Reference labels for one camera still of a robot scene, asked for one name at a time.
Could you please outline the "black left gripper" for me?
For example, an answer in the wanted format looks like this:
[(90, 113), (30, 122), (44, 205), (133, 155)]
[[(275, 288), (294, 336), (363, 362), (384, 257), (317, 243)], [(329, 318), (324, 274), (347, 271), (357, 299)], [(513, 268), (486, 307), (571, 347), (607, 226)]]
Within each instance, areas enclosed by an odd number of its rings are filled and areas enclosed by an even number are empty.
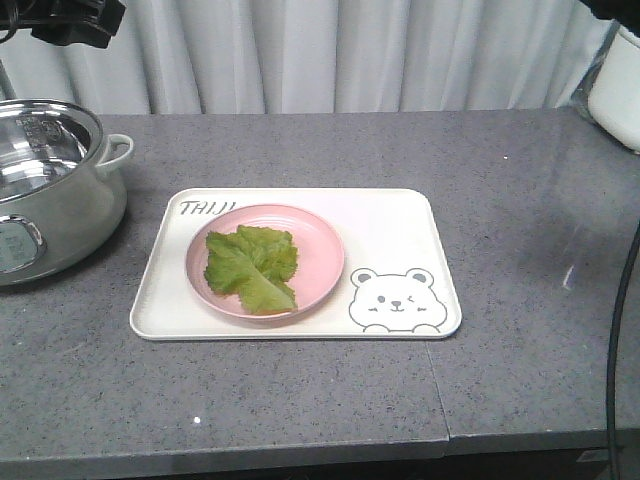
[(106, 49), (124, 14), (125, 5), (117, 0), (6, 0), (1, 2), (1, 42), (29, 30), (54, 46)]

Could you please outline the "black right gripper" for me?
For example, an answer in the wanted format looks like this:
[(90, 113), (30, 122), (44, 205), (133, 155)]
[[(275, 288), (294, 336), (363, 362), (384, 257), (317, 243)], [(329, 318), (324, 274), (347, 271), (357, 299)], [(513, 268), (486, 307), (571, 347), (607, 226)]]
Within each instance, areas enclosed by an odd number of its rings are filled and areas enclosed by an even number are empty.
[(640, 0), (581, 0), (600, 20), (615, 20), (631, 33), (640, 32)]

